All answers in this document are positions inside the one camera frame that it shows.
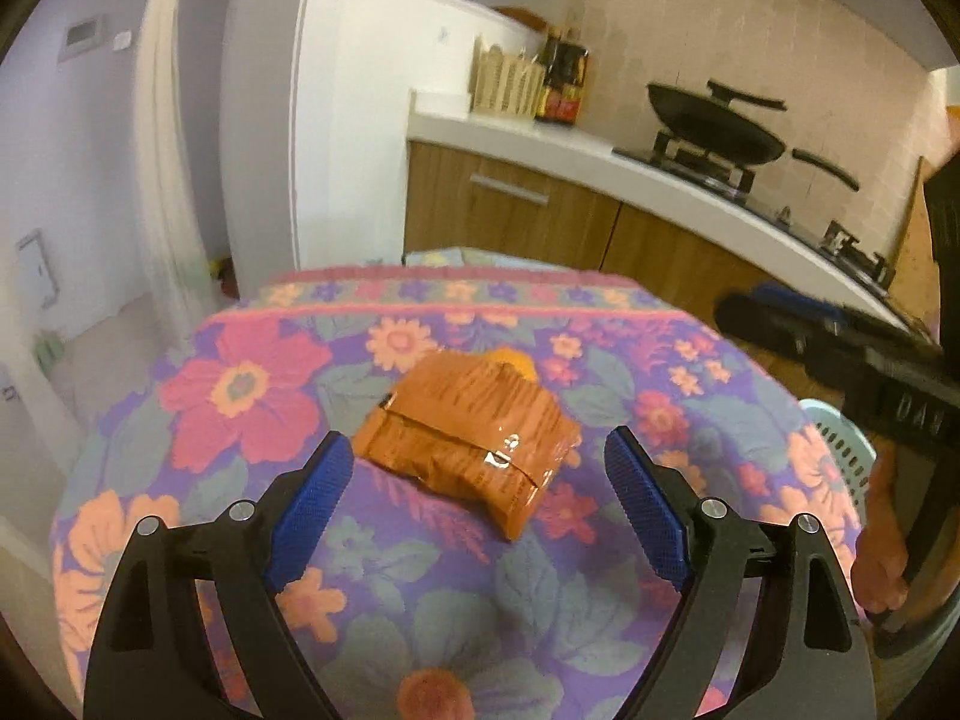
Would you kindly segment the person's hand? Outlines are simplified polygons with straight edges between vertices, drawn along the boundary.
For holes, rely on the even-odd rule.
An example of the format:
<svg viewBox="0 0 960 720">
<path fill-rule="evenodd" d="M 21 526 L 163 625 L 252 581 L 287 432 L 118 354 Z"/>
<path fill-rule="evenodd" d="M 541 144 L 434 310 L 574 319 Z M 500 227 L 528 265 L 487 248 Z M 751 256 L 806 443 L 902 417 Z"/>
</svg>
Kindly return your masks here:
<svg viewBox="0 0 960 720">
<path fill-rule="evenodd" d="M 871 614 L 900 610 L 908 598 L 908 550 L 893 510 L 896 447 L 889 439 L 875 436 L 877 458 L 864 494 L 862 530 L 856 541 L 851 569 L 854 600 Z"/>
</svg>

